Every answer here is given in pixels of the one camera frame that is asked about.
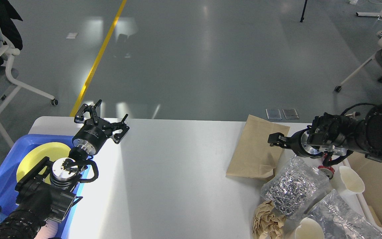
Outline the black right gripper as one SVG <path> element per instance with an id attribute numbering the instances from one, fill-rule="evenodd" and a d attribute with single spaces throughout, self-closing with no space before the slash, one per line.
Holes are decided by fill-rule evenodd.
<path id="1" fill-rule="evenodd" d="M 320 158 L 322 153 L 308 144 L 309 129 L 295 132 L 291 137 L 286 137 L 281 132 L 272 133 L 268 137 L 271 147 L 291 148 L 297 156 L 307 158 Z"/>

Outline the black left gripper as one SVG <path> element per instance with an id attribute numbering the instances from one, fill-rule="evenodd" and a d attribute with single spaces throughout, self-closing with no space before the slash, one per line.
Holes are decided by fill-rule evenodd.
<path id="1" fill-rule="evenodd" d="M 115 144 L 119 144 L 129 131 L 129 126 L 125 122 L 129 116 L 128 114 L 125 114 L 120 122 L 108 122 L 106 129 L 96 127 L 95 125 L 99 125 L 101 122 L 101 118 L 96 111 L 101 103 L 102 99 L 98 100 L 94 105 L 83 104 L 75 114 L 74 122 L 84 124 L 84 126 L 72 139 L 72 152 L 96 155 L 108 138 L 111 138 Z M 85 119 L 85 113 L 89 113 L 89 119 Z"/>

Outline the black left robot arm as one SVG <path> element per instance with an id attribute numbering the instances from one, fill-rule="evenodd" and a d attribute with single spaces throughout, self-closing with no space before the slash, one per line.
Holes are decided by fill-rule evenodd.
<path id="1" fill-rule="evenodd" d="M 73 137 L 67 157 L 54 162 L 42 157 L 16 184 L 17 208 L 0 222 L 0 239 L 33 239 L 48 220 L 62 222 L 82 199 L 73 192 L 76 186 L 98 178 L 94 156 L 109 138 L 119 144 L 129 130 L 128 115 L 113 123 L 98 116 L 101 102 L 83 104 L 76 113 L 74 122 L 83 127 Z"/>

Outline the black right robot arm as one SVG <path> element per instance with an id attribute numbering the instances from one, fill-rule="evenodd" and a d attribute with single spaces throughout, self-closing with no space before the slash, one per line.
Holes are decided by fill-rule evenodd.
<path id="1" fill-rule="evenodd" d="M 362 120 L 346 112 L 324 113 L 291 137 L 277 132 L 270 134 L 267 142 L 290 149 L 297 156 L 321 158 L 325 167 L 339 164 L 354 152 L 382 162 L 382 104 L 373 106 Z"/>

